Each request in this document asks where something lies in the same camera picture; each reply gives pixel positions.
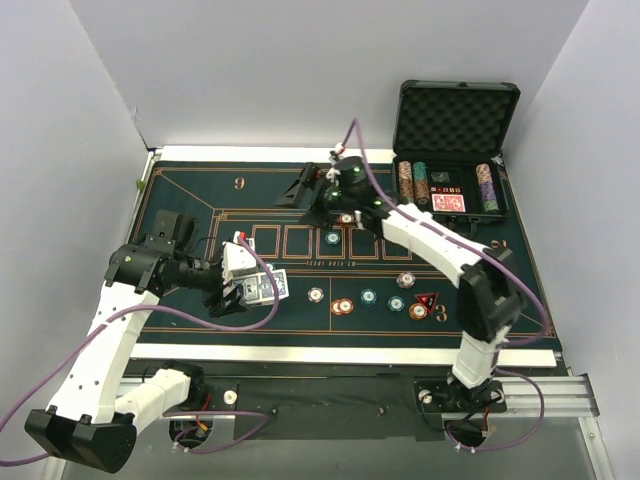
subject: white wall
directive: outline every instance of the white wall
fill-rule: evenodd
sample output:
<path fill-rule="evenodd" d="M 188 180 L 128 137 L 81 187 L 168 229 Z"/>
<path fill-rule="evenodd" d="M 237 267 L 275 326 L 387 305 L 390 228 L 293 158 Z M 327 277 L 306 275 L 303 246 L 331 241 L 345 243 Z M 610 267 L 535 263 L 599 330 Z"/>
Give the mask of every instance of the white wall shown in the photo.
<path fill-rule="evenodd" d="M 358 116 L 389 147 L 409 78 L 515 82 L 520 115 L 586 3 L 72 0 L 151 146 L 334 145 Z"/>
<path fill-rule="evenodd" d="M 514 138 L 509 170 L 575 373 L 619 478 L 640 471 L 640 4 L 591 0 Z"/>
<path fill-rule="evenodd" d="M 4 414 L 86 335 L 146 151 L 67 0 L 0 1 L 0 12 Z M 47 392 L 28 408 L 45 407 Z M 0 435 L 0 458 L 41 453 L 26 413 Z M 0 478 L 33 480 L 42 466 Z"/>

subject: red triangular object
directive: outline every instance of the red triangular object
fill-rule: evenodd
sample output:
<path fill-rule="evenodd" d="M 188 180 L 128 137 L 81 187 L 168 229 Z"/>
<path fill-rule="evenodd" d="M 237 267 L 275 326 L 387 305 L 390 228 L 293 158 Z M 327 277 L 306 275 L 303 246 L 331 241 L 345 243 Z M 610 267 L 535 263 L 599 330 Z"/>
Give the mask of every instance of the red triangular object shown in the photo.
<path fill-rule="evenodd" d="M 436 308 L 438 303 L 438 292 L 433 293 L 418 293 L 416 299 L 425 306 L 429 315 L 433 313 L 433 309 Z"/>

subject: blue poker chip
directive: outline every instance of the blue poker chip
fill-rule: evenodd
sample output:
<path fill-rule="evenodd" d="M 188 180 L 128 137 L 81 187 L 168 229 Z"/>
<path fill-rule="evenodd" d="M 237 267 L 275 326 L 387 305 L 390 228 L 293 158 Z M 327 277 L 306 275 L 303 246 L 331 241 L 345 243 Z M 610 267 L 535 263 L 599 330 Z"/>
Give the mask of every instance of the blue poker chip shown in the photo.
<path fill-rule="evenodd" d="M 400 297 L 391 297 L 387 302 L 387 307 L 389 307 L 389 310 L 392 312 L 399 312 L 404 308 L 404 300 Z"/>
<path fill-rule="evenodd" d="M 340 234 L 338 232 L 329 232 L 325 235 L 324 241 L 329 245 L 338 245 L 340 243 Z"/>
<path fill-rule="evenodd" d="M 376 294 L 376 292 L 374 292 L 370 288 L 365 288 L 362 292 L 360 292 L 360 302 L 368 307 L 375 304 L 377 298 L 378 295 Z"/>

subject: green felt table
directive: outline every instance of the green felt table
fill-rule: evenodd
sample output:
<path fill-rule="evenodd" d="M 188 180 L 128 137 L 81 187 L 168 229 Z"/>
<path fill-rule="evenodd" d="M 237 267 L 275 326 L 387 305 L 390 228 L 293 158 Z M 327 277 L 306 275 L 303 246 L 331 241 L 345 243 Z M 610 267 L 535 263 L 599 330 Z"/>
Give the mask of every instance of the green felt table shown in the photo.
<path fill-rule="evenodd" d="M 200 225 L 199 236 L 215 237 L 199 244 L 195 254 L 209 256 L 241 230 L 255 237 L 256 250 L 276 268 L 287 270 L 289 298 L 281 302 L 276 317 L 264 328 L 243 333 L 204 329 L 167 314 L 153 313 L 139 343 L 204 344 L 243 346 L 307 347 L 393 347 L 456 348 L 460 328 L 456 323 L 456 289 L 435 268 L 406 249 L 375 240 L 362 230 L 336 226 L 342 236 L 339 245 L 324 241 L 326 231 L 299 224 L 302 211 L 273 207 L 303 164 L 252 162 L 157 162 L 151 172 L 132 237 L 149 231 L 155 214 L 168 209 L 193 215 Z M 501 178 L 509 204 L 508 219 L 497 225 L 480 225 L 476 241 L 506 245 L 516 254 L 522 280 L 540 295 L 537 273 L 517 214 L 504 168 Z M 384 188 L 391 186 L 391 165 L 374 166 Z M 399 273 L 413 272 L 417 281 L 411 289 L 396 284 Z M 307 292 L 319 287 L 320 303 L 311 303 Z M 373 306 L 360 303 L 360 292 L 372 288 L 378 300 Z M 437 293 L 436 307 L 427 318 L 413 320 L 408 307 L 415 295 Z M 387 308 L 391 296 L 405 301 L 401 312 Z M 331 313 L 332 300 L 350 298 L 355 308 L 349 315 Z M 168 291 L 161 300 L 167 305 L 207 318 L 201 294 L 187 289 Z M 241 326 L 262 319 L 271 307 L 229 315 L 221 323 Z M 528 305 L 512 330 L 511 338 L 531 335 L 541 328 L 540 319 Z M 535 348 L 561 350 L 555 329 Z"/>

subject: deck of cards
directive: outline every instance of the deck of cards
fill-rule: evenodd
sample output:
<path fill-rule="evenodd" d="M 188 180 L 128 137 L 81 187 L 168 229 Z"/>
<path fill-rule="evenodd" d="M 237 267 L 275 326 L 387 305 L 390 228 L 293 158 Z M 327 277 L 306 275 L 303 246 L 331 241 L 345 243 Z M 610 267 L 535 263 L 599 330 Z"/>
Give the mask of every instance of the deck of cards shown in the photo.
<path fill-rule="evenodd" d="M 466 212 L 464 197 L 446 193 L 434 193 L 431 195 L 434 212 Z"/>

